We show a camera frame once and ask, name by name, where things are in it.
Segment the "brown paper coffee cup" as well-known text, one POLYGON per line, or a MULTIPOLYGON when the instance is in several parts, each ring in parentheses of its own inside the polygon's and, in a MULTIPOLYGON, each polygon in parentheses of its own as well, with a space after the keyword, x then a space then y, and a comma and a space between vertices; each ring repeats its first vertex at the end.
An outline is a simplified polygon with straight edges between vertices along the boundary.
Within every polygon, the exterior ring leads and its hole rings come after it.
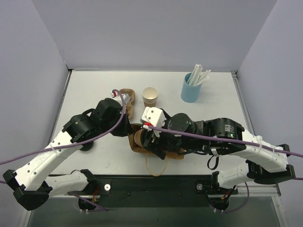
POLYGON ((140 148, 149 148, 152 141, 152 131, 140 129, 134 134, 134 145, 140 148))

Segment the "green and brown paper bag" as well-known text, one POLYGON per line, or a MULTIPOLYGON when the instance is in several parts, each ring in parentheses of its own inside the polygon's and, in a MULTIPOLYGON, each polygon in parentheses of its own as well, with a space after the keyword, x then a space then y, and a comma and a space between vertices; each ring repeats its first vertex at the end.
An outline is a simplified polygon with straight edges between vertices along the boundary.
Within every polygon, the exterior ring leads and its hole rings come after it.
POLYGON ((169 159, 174 159, 174 160, 183 160, 184 159, 183 153, 185 152, 185 150, 182 148, 180 148, 178 150, 180 152, 180 154, 178 154, 176 152, 164 150, 164 151, 160 152, 160 156, 159 156, 157 154, 157 151, 156 151, 156 153, 154 153, 154 151, 151 151, 149 148, 147 148, 147 146, 144 147, 143 146, 144 145, 143 129, 137 123, 131 124, 131 127, 133 129, 133 132, 128 135, 130 148, 133 152, 145 154, 145 167, 146 167, 148 173, 151 174, 152 176, 158 177, 158 176, 162 175, 168 166, 169 159), (157 156, 161 160, 164 161, 165 164, 161 171, 155 173, 155 172, 153 172, 153 169, 150 169, 149 164, 148 164, 149 156, 157 156))

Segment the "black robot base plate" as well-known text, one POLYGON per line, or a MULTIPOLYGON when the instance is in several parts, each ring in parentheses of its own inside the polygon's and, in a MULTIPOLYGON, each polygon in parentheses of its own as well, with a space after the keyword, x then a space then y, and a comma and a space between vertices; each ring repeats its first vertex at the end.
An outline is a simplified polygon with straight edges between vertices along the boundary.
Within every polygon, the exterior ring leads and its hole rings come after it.
POLYGON ((96 175, 91 189, 75 192, 105 208, 227 208, 236 187, 219 186, 217 175, 96 175))

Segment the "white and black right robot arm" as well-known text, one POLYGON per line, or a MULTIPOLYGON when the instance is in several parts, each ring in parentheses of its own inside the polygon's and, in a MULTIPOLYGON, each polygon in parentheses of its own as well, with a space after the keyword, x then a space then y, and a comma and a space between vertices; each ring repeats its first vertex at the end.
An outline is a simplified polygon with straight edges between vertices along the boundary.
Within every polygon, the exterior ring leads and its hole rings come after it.
POLYGON ((185 113, 169 116, 162 109, 147 107, 141 122, 141 144, 161 159, 166 152, 243 158, 243 163, 215 173, 210 181, 213 192, 251 181, 267 185, 296 178, 287 145, 273 146, 229 118, 195 122, 185 113))

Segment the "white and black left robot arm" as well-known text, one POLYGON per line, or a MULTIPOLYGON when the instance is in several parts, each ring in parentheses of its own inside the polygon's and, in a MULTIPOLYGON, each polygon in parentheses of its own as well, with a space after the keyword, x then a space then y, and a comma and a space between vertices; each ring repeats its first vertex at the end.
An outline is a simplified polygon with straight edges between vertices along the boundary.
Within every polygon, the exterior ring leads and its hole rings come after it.
POLYGON ((98 183, 88 169, 60 176, 50 176, 50 173, 74 152, 91 149, 94 140, 109 133, 125 137, 131 130, 126 101, 106 98, 96 108, 73 116, 36 157, 17 170, 7 170, 3 178, 13 190, 17 202, 26 210, 35 210, 59 194, 92 194, 98 189, 98 183))

